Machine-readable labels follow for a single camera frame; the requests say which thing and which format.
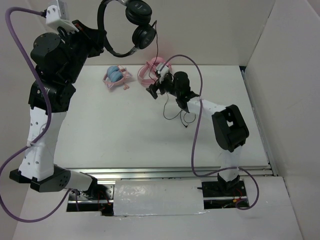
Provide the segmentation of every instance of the headphone ear cup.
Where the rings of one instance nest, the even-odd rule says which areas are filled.
[[[108,77],[109,79],[111,79],[111,74],[112,74],[113,72],[116,72],[116,71],[119,71],[119,67],[118,67],[118,66],[110,66],[110,67],[108,68],[108,70],[106,71],[107,77]]]
[[[132,11],[130,11],[129,8],[125,9],[125,16],[129,20],[130,23],[138,26],[145,26],[148,25],[151,21],[151,15],[146,18],[142,18],[134,14]]]
[[[141,35],[141,33],[145,30],[145,28],[143,26],[138,26],[133,34],[132,34],[132,42],[135,46],[139,47],[139,36]]]
[[[122,75],[122,72],[120,71],[114,71],[113,73],[111,73],[109,79],[110,79],[110,82],[112,83],[116,83],[118,82],[119,80],[121,80],[124,76]]]
[[[138,26],[133,32],[132,42],[136,48],[145,49],[155,39],[156,33],[156,30],[150,25]]]
[[[132,0],[125,9],[125,16],[130,23],[138,26],[148,25],[151,21],[152,10],[141,0]]]

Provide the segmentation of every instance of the white wall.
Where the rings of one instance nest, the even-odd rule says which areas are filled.
[[[146,0],[152,7],[152,21],[158,20],[159,56],[186,54],[201,65],[247,65],[275,0]],[[30,0],[36,10],[48,0]],[[70,19],[97,28],[101,0],[66,0]],[[113,48],[125,53],[133,46],[136,28],[125,17],[118,2],[108,5],[105,26]],[[156,56],[156,41],[126,58],[109,53],[89,59],[89,65],[143,64]],[[190,64],[175,59],[176,64]]]
[[[0,164],[26,144],[30,121],[28,98],[34,82],[6,26],[5,11],[12,6],[28,7],[28,4],[24,0],[0,1]],[[20,40],[27,52],[30,52],[34,39],[43,32],[42,26],[34,16],[26,13],[13,13],[12,20]],[[1,196],[8,208],[18,216],[28,186],[10,180],[9,171],[18,168],[21,160],[22,156],[19,156],[8,164],[0,179]],[[17,222],[1,208],[1,239],[12,239],[16,225]]]
[[[305,240],[319,239],[320,17],[276,0],[245,75]]]
[[[320,15],[320,0],[308,0],[313,9]]]

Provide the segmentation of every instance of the pink headphones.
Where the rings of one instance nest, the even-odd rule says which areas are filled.
[[[141,67],[138,71],[137,74],[137,78],[139,83],[144,86],[145,88],[149,87],[150,84],[154,84],[156,81],[156,77],[152,77],[152,78],[145,78],[146,73],[149,74],[149,71],[151,71],[151,73],[156,76],[156,67],[158,66],[158,64],[160,63],[165,63],[166,61],[162,58],[162,57],[154,57],[152,58],[150,61],[146,62],[146,65],[144,65],[143,67]],[[168,66],[168,68],[170,69],[170,71],[172,71],[172,67],[170,63],[166,64]]]

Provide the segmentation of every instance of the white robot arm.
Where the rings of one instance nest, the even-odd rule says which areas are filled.
[[[157,99],[160,94],[169,93],[176,97],[178,106],[187,113],[199,115],[201,109],[200,96],[190,88],[188,75],[179,71],[172,75],[163,64],[157,66],[157,81],[146,90]],[[202,101],[202,117],[211,121],[215,139],[224,149],[221,168],[238,167],[242,146],[249,137],[249,130],[236,105],[224,106],[204,99]],[[222,189],[228,190],[239,181],[238,169],[228,169],[218,174]]]
[[[104,1],[104,6],[109,2],[111,0]],[[119,2],[123,5],[129,3],[127,0]],[[95,197],[100,191],[105,192],[106,187],[99,185],[97,179],[90,175],[55,165],[54,155],[61,125],[76,91],[73,84],[86,59],[104,52],[107,33],[104,29],[88,28],[79,20],[69,21],[67,5],[61,0],[53,1],[44,13],[46,25],[59,34],[47,32],[40,35],[34,41],[30,55],[52,108],[50,126],[46,134],[33,143],[45,129],[49,117],[44,95],[34,82],[28,101],[31,119],[27,140],[29,148],[20,167],[10,172],[10,178],[30,184],[40,193],[76,189]]]

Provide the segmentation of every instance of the white tabletop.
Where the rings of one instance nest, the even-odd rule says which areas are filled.
[[[189,167],[196,122],[185,128],[180,118],[166,120],[163,108],[167,96],[152,96],[137,81],[141,66],[130,65],[128,83],[109,91],[102,77],[109,66],[84,66],[68,114],[62,124],[54,161],[66,168],[155,168]],[[239,107],[250,136],[241,153],[243,167],[268,165],[246,87],[238,66],[200,66],[202,97],[208,101]],[[184,71],[191,89],[198,93],[199,74],[194,66],[176,65]],[[165,114],[180,111],[170,97]],[[216,142],[213,124],[203,118],[196,146],[195,165],[219,167],[222,149]]]

